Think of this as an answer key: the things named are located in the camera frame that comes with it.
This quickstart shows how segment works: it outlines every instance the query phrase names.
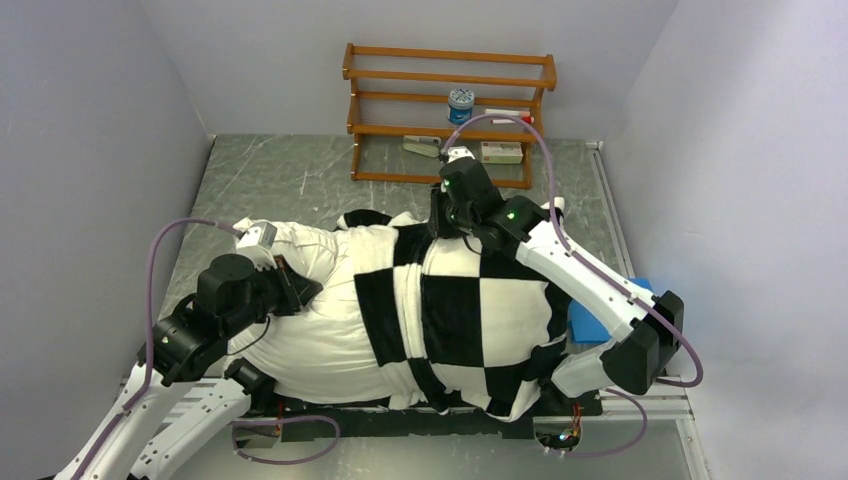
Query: white enclosure wall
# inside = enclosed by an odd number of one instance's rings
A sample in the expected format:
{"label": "white enclosure wall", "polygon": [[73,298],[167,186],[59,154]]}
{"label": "white enclosure wall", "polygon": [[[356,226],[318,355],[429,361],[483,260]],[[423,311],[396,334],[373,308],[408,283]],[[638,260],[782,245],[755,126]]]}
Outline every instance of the white enclosure wall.
{"label": "white enclosure wall", "polygon": [[606,138],[636,268],[687,302],[716,479],[848,478],[846,133],[845,2],[681,0]]}
{"label": "white enclosure wall", "polygon": [[[214,133],[344,134],[344,48],[548,54],[545,128],[602,138],[677,0],[141,0]],[[420,121],[410,113],[404,121]]]}
{"label": "white enclosure wall", "polygon": [[0,478],[55,474],[109,410],[209,145],[135,0],[0,0]]}

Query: blue can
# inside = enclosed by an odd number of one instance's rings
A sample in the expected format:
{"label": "blue can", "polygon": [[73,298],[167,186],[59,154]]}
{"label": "blue can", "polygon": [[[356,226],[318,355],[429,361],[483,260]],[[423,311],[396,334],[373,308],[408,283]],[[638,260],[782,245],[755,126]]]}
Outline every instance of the blue can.
{"label": "blue can", "polygon": [[455,88],[448,95],[448,121],[454,125],[462,125],[471,118],[474,108],[474,92],[467,88]]}

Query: white fabric cover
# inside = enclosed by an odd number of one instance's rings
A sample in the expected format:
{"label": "white fabric cover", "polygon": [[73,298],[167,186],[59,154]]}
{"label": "white fabric cover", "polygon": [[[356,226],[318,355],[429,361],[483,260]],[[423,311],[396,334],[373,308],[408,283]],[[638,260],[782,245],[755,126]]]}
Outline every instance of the white fabric cover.
{"label": "white fabric cover", "polygon": [[[562,199],[557,199],[556,203],[562,208]],[[245,218],[235,227],[246,230],[264,221],[268,220]],[[392,408],[406,408],[425,401],[414,381],[409,384],[408,375],[387,379],[386,372],[381,372],[362,321],[353,280],[355,264],[351,243],[354,237],[368,237],[364,231],[368,227],[329,232],[293,222],[271,223],[277,227],[272,253],[285,257],[293,270],[321,282],[324,289],[303,312],[272,318],[265,337],[239,356],[274,377],[278,381],[275,389],[278,394],[310,403],[335,404],[392,397]],[[406,212],[393,218],[390,226],[414,223],[419,222]],[[339,226],[346,228],[343,218],[339,219]],[[472,239],[472,245],[479,244]],[[457,255],[470,253],[464,246],[450,250]],[[440,258],[438,263],[449,265],[452,262],[450,258]],[[435,265],[430,264],[428,268],[435,268]],[[545,302],[543,294],[534,298]],[[538,309],[532,307],[526,305],[525,310],[550,312],[546,303],[538,305]],[[264,328],[264,325],[255,325],[242,332],[230,342],[229,351],[247,346]],[[462,385],[454,381],[463,377],[462,372],[454,375],[455,372],[437,369],[436,373],[447,380],[444,383],[449,388],[462,389]],[[463,390],[463,399],[469,403],[478,403],[473,401],[475,395],[473,388]],[[504,420],[514,420],[532,406],[538,398],[538,386],[535,382],[522,385],[520,396],[525,401],[516,405],[517,410]]]}

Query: checkered fabric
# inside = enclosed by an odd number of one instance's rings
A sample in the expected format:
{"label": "checkered fabric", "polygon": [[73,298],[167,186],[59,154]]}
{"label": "checkered fabric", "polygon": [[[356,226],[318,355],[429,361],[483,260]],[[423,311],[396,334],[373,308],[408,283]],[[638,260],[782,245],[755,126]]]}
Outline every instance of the checkered fabric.
{"label": "checkered fabric", "polygon": [[362,212],[339,225],[369,225],[350,230],[354,282],[377,363],[398,392],[390,406],[425,400],[444,414],[446,394],[459,390],[492,417],[520,418],[562,360],[571,298],[474,238],[434,240],[426,224]]}

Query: wire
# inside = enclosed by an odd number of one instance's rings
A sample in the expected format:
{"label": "wire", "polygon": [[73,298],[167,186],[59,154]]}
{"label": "wire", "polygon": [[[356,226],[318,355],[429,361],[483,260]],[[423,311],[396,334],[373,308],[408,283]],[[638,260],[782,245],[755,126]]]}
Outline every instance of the wire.
{"label": "wire", "polygon": [[146,275],[147,275],[147,321],[144,325],[145,332],[145,343],[144,343],[144,352],[145,352],[145,361],[144,361],[144,381],[142,382],[141,388],[138,389],[133,396],[129,398],[123,405],[123,411],[115,414],[112,417],[112,420],[106,425],[100,435],[97,436],[97,439],[91,445],[91,448],[88,450],[88,453],[85,454],[83,459],[79,463],[79,467],[77,467],[76,472],[71,476],[71,480],[79,480],[85,475],[85,471],[100,450],[103,448],[103,445],[106,443],[106,440],[109,438],[109,435],[115,430],[118,424],[121,422],[125,416],[129,415],[129,412],[135,407],[136,403],[147,393],[147,390],[150,388],[150,380],[153,378],[153,265],[156,261],[156,251],[159,249],[159,244],[162,243],[162,239],[165,235],[173,230],[176,227],[182,225],[188,225],[190,223],[197,223],[201,225],[209,225],[211,227],[215,227],[221,229],[225,232],[231,233],[236,238],[241,238],[244,235],[244,232],[237,230],[235,227],[231,225],[227,225],[224,223],[219,223],[213,220],[205,220],[202,218],[181,218],[179,220],[174,220],[168,225],[164,226],[159,233],[156,234],[156,237],[153,239],[153,243],[150,245],[150,250],[147,253],[147,266],[146,266]]}
{"label": "wire", "polygon": [[256,463],[263,463],[265,465],[300,465],[302,463],[311,462],[312,460],[317,460],[318,458],[323,457],[324,455],[330,453],[330,451],[335,448],[336,444],[339,443],[339,439],[342,436],[341,428],[339,427],[338,422],[330,417],[326,417],[324,415],[304,415],[302,417],[293,417],[293,418],[280,418],[276,420],[236,420],[232,422],[234,427],[272,427],[272,426],[282,426],[287,423],[303,423],[303,422],[324,422],[329,423],[333,426],[335,430],[335,438],[333,438],[333,442],[330,443],[327,448],[321,450],[320,452],[310,455],[304,458],[298,458],[297,460],[268,460],[265,458],[254,457],[253,455],[248,455],[244,453],[241,448],[238,446],[238,440],[236,439],[236,429],[233,429],[232,440],[233,440],[233,449],[236,451],[236,454],[245,460],[250,460]]}
{"label": "wire", "polygon": [[[279,410],[277,410],[277,419],[279,420],[279,419],[283,418],[283,401],[282,400],[279,400],[277,402],[277,408],[279,408]],[[277,433],[277,436],[282,435],[283,434],[283,426],[277,425],[277,428],[274,429],[274,432]]]}
{"label": "wire", "polygon": [[247,350],[248,348],[256,345],[257,343],[259,343],[259,340],[262,340],[262,337],[264,337],[265,334],[268,333],[268,330],[270,329],[270,327],[271,327],[271,319],[268,318],[268,316],[265,316],[265,328],[262,330],[262,333],[260,333],[259,336],[256,337],[252,342],[248,343],[246,347],[242,347],[242,348],[236,350],[233,353],[228,353],[225,356],[232,357],[233,355],[238,355],[239,353],[241,353],[241,352]]}
{"label": "wire", "polygon": [[[604,272],[603,270],[601,270],[600,268],[595,266],[591,261],[589,261],[589,259],[587,259],[583,255],[581,255],[580,252],[573,250],[571,248],[571,243],[568,241],[567,238],[565,238],[565,235],[562,231],[562,226],[560,225],[560,222],[559,222],[559,217],[556,214],[556,176],[554,175],[553,158],[551,156],[550,150],[548,149],[548,145],[545,143],[545,139],[542,138],[542,136],[539,134],[539,132],[535,128],[533,128],[532,125],[525,122],[524,120],[521,120],[518,117],[513,117],[513,116],[510,116],[510,115],[502,115],[502,114],[499,114],[499,113],[486,113],[486,114],[483,114],[483,115],[478,115],[476,117],[470,118],[468,121],[466,121],[462,125],[460,125],[456,130],[454,130],[454,132],[451,134],[451,136],[444,143],[444,146],[442,147],[442,153],[447,155],[450,147],[454,144],[454,142],[456,142],[456,139],[459,138],[459,136],[462,134],[462,131],[465,130],[469,125],[476,123],[480,120],[485,120],[487,118],[501,118],[501,119],[510,120],[513,123],[516,123],[516,124],[524,127],[525,130],[530,132],[533,135],[533,137],[535,137],[536,141],[539,143],[539,148],[541,148],[541,150],[542,150],[542,157],[545,161],[545,166],[546,166],[547,171],[548,171],[548,208],[549,208],[549,211],[550,211],[551,223],[553,224],[554,232],[555,232],[557,238],[559,239],[560,242],[562,242],[562,246],[567,251],[571,251],[574,258],[577,259],[577,261],[580,262],[584,267],[589,269],[595,275],[599,276],[607,284],[609,284],[611,287],[616,289],[619,293],[621,293],[625,297],[628,297],[628,298],[631,297],[631,292],[630,292],[629,289],[627,289],[627,287],[620,285],[612,277],[607,275],[606,272]],[[677,340],[678,342],[680,342],[680,345],[683,346],[683,348],[686,350],[686,352],[692,358],[692,362],[694,362],[694,364],[695,364],[695,378],[693,380],[688,381],[688,382],[682,382],[682,381],[677,381],[677,380],[669,380],[669,379],[665,379],[665,378],[658,378],[656,380],[657,383],[662,383],[662,384],[665,384],[665,385],[671,385],[671,386],[675,386],[675,387],[684,387],[684,388],[695,387],[695,386],[699,385],[704,379],[704,366],[701,362],[701,358],[698,356],[698,353],[695,351],[695,348],[689,343],[689,341],[683,336],[683,334],[680,333],[680,331],[677,328],[675,328],[674,325],[670,321],[668,321],[668,319],[665,318],[665,316],[663,316],[662,314],[657,312],[652,306],[648,305],[645,301],[643,301],[638,296],[634,295],[633,297],[634,297],[634,303],[639,305],[639,307],[644,309],[653,318],[655,318],[658,322],[660,322],[660,324],[671,333],[671,335],[674,337],[674,339]],[[577,458],[597,458],[597,457],[603,457],[603,456],[607,456],[607,455],[613,455],[613,454],[616,454],[616,453],[623,452],[624,450],[627,450],[628,448],[632,447],[633,445],[636,445],[642,439],[642,437],[645,436],[645,431],[647,431],[647,429],[648,429],[648,414],[645,412],[644,407],[642,407],[642,405],[634,397],[632,397],[632,396],[630,396],[630,395],[628,395],[624,392],[621,392],[621,391],[618,391],[618,390],[615,390],[615,389],[607,389],[607,391],[614,394],[614,395],[618,395],[618,396],[624,398],[625,400],[628,400],[631,403],[633,403],[634,405],[636,405],[636,408],[638,408],[639,412],[642,414],[642,427],[640,428],[639,433],[636,435],[636,437],[634,437],[633,440],[627,442],[626,444],[624,444],[620,447],[616,447],[616,448],[613,448],[611,450],[606,450],[606,451],[598,452],[598,453],[575,454],[575,455],[572,455],[572,456],[577,457]]]}
{"label": "wire", "polygon": [[[621,453],[621,452],[633,447],[634,445],[636,445],[637,443],[642,441],[642,438],[645,436],[645,432],[648,431],[648,412],[645,411],[645,407],[643,407],[642,404],[639,403],[639,401],[636,400],[634,397],[632,397],[631,395],[628,395],[624,392],[621,392],[621,391],[618,391],[618,390],[615,390],[615,389],[612,389],[612,388],[607,388],[606,391],[609,392],[609,393],[612,393],[613,395],[618,395],[619,397],[627,400],[628,402],[635,405],[637,409],[639,409],[639,413],[642,414],[642,425],[639,427],[639,432],[636,434],[635,437],[630,439],[630,441],[628,441],[627,443],[621,444],[621,445],[619,445],[615,448],[611,448],[609,450],[602,450],[600,452],[589,452],[589,453],[566,452],[565,453],[566,457],[571,457],[571,458],[601,458],[601,457],[607,457],[609,455],[615,455],[615,454]],[[579,424],[580,421],[582,421],[582,414],[580,416],[580,419],[578,420],[578,424]]]}
{"label": "wire", "polygon": [[580,403],[574,402],[572,405],[573,416],[571,417],[571,430],[574,431],[575,434],[579,435],[580,426],[583,421],[583,412],[582,407],[580,407]]}
{"label": "wire", "polygon": [[481,252],[475,252],[474,249],[471,248],[471,244],[468,243],[468,235],[462,236],[462,243],[465,244],[465,248],[467,248],[469,252],[476,253],[477,255],[480,255],[481,257],[483,256],[483,254]]}

